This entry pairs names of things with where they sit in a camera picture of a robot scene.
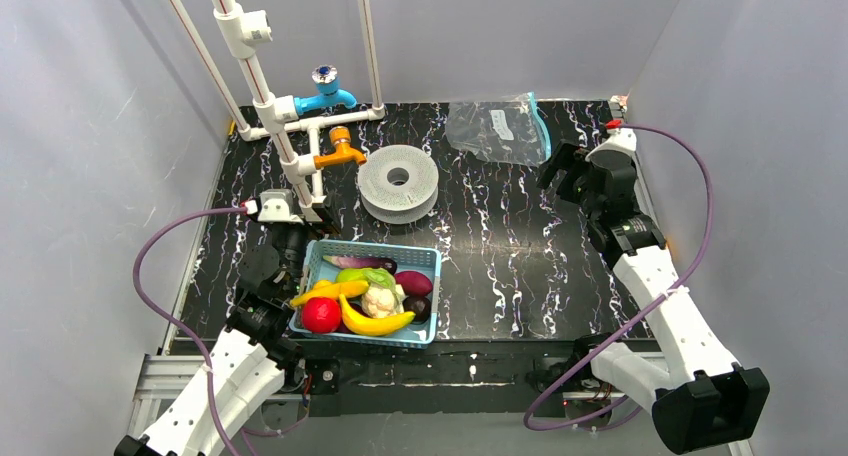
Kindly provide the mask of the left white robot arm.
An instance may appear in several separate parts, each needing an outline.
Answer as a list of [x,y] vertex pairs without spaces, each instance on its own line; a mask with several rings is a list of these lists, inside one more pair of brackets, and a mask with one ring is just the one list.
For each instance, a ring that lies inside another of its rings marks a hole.
[[[236,307],[216,342],[208,346],[171,311],[145,291],[141,272],[146,256],[164,236],[196,219],[241,215],[261,224],[268,239],[255,261]],[[200,351],[202,361],[167,411],[137,437],[125,436],[117,455],[237,454],[233,438],[250,416],[296,366],[302,351],[284,335],[293,315],[292,302],[303,290],[306,249],[310,240],[335,229],[327,221],[311,221],[290,211],[289,202],[270,193],[239,206],[205,209],[167,223],[146,241],[132,266],[132,283],[141,301],[156,315],[183,331]]]

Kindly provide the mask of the small yellow banana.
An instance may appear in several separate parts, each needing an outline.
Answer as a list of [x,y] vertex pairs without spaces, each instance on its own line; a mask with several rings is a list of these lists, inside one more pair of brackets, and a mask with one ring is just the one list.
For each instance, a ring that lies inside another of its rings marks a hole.
[[346,298],[358,297],[365,294],[369,286],[370,284],[366,280],[353,280],[341,283],[320,281],[310,291],[291,299],[289,305],[292,308],[298,308],[316,298],[338,300],[340,296],[345,296]]

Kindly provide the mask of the large yellow banana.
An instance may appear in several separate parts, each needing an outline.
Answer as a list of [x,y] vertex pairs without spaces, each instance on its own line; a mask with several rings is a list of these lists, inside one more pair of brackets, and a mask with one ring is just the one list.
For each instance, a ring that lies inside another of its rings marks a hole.
[[410,325],[416,316],[414,312],[407,311],[385,318],[370,318],[354,310],[345,295],[340,295],[338,302],[344,325],[360,336],[388,336]]

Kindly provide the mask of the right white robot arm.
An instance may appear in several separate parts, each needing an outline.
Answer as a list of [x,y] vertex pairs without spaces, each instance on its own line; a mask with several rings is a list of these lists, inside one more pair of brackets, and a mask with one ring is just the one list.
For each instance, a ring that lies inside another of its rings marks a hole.
[[547,188],[558,172],[558,196],[587,214],[593,247],[640,309],[604,340],[577,342],[573,364],[525,413],[527,428],[549,396],[571,379],[594,378],[648,412],[673,453],[746,440],[753,435],[770,392],[759,368],[745,368],[709,327],[675,270],[666,240],[639,210],[633,147],[606,142],[589,151],[561,143],[540,168]]

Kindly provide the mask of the red apple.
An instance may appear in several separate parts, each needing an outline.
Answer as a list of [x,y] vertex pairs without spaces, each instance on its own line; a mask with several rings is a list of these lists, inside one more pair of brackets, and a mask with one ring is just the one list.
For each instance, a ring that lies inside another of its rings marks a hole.
[[301,310],[302,326],[316,334],[335,332],[342,322],[341,308],[334,299],[317,297],[307,301]]

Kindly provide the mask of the clear zip top bag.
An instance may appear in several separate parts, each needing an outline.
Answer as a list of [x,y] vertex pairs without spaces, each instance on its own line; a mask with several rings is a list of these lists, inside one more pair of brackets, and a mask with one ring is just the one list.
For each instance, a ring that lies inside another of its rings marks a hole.
[[534,92],[505,101],[451,102],[445,136],[454,149],[484,162],[538,167],[552,156]]

